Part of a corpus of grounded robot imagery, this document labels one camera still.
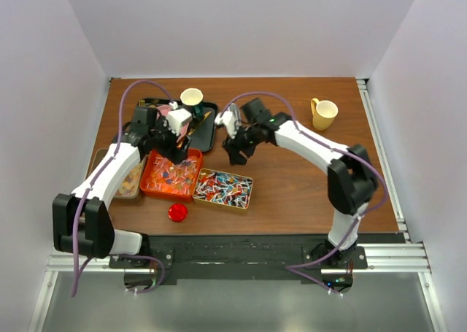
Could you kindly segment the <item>orange tin of lollipops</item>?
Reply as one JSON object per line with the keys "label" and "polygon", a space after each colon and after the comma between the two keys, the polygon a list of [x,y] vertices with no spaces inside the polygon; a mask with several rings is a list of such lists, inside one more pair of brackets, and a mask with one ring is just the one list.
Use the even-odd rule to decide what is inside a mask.
{"label": "orange tin of lollipops", "polygon": [[188,157],[174,164],[152,151],[140,180],[140,190],[148,197],[191,202],[202,159],[201,151],[190,148]]}

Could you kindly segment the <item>gold tin of lollipops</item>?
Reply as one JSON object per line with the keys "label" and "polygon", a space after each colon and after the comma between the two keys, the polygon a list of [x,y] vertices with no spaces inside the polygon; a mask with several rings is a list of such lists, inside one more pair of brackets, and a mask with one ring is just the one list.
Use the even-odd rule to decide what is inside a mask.
{"label": "gold tin of lollipops", "polygon": [[200,204],[246,212],[250,207],[253,185],[251,177],[202,168],[192,197]]}

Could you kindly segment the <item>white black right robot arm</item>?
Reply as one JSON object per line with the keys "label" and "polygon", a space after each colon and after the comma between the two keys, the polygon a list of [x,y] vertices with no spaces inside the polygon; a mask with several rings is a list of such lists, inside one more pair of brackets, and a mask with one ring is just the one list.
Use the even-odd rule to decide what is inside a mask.
{"label": "white black right robot arm", "polygon": [[215,118],[225,128],[223,148],[232,165],[244,165],[260,143],[270,143],[308,160],[327,177],[333,222],[328,238],[311,253],[312,264],[340,269],[351,259],[358,227],[378,188],[377,172],[366,149],[348,147],[318,136],[285,112],[275,115],[259,98],[230,104]]}

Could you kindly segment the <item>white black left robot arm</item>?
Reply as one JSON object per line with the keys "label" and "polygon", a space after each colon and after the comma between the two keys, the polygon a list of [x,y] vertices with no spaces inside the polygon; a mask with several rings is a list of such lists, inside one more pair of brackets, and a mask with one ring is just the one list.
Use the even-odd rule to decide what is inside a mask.
{"label": "white black left robot arm", "polygon": [[109,206],[129,172],[152,151],[172,163],[187,158],[190,140],[182,140],[181,135],[191,120],[183,108],[162,115],[156,108],[137,107],[88,178],[70,194],[60,193],[53,200],[54,248],[91,258],[125,255],[133,267],[145,267],[151,250],[143,245],[143,235],[114,229]]}

